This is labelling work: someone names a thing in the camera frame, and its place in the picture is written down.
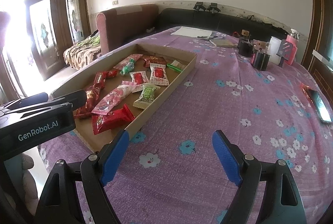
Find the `cardboard tray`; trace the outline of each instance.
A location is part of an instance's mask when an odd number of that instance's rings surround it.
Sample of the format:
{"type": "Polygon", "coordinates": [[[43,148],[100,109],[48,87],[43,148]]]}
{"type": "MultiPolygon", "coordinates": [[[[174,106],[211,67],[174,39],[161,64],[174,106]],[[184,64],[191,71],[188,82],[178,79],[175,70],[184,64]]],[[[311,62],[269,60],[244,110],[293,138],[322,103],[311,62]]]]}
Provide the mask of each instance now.
{"type": "MultiPolygon", "coordinates": [[[[111,70],[120,61],[132,54],[162,56],[168,63],[172,63],[173,60],[177,60],[180,63],[186,65],[186,67],[181,73],[171,70],[168,67],[166,68],[166,75],[169,80],[169,86],[161,86],[161,89],[155,92],[155,100],[145,110],[133,107],[133,102],[139,98],[141,91],[131,93],[123,101],[121,101],[119,105],[114,107],[116,110],[122,108],[125,103],[128,105],[129,109],[135,116],[135,120],[130,124],[124,124],[122,127],[107,130],[98,135],[94,135],[91,118],[75,119],[76,129],[74,132],[92,151],[100,151],[101,148],[105,144],[110,143],[116,134],[122,129],[127,130],[129,137],[132,138],[152,116],[152,114],[161,106],[161,104],[170,96],[176,87],[194,69],[196,63],[196,54],[192,52],[167,46],[150,45],[145,43],[134,44],[122,48],[117,52],[111,52],[103,55],[99,59],[95,60],[93,63],[77,72],[71,79],[53,91],[51,93],[51,97],[55,98],[87,88],[94,82],[94,78],[97,72],[111,70]]],[[[144,60],[140,58],[135,63],[134,71],[146,71],[148,78],[150,78],[150,68],[145,68],[143,65],[144,60]]],[[[107,79],[105,88],[101,91],[99,99],[102,99],[110,91],[120,85],[122,80],[131,81],[132,79],[129,74],[121,76],[119,73],[115,78],[107,79]]]]}

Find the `smartphone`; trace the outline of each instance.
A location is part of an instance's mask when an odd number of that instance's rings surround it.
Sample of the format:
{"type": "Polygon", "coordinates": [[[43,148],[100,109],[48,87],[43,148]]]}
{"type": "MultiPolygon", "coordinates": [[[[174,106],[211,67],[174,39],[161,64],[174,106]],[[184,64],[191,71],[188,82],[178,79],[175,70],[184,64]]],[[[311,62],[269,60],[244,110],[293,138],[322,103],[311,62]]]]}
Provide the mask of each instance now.
{"type": "Polygon", "coordinates": [[[312,89],[308,89],[307,94],[309,95],[314,106],[316,107],[319,119],[324,123],[331,123],[332,120],[331,120],[330,114],[328,113],[328,110],[327,110],[323,100],[321,99],[319,93],[312,89]]]}

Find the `pink bottle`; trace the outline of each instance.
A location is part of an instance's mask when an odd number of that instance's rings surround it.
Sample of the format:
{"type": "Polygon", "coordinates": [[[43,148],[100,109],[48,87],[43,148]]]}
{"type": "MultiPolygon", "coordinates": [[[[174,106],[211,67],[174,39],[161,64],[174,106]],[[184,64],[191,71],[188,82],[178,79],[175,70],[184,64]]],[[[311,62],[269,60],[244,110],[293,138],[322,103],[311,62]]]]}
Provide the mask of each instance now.
{"type": "Polygon", "coordinates": [[[297,32],[297,30],[292,29],[286,39],[286,41],[290,42],[293,46],[291,54],[290,54],[290,58],[286,61],[286,63],[289,65],[291,65],[295,59],[295,55],[297,52],[298,39],[299,39],[299,33],[297,32]]]}

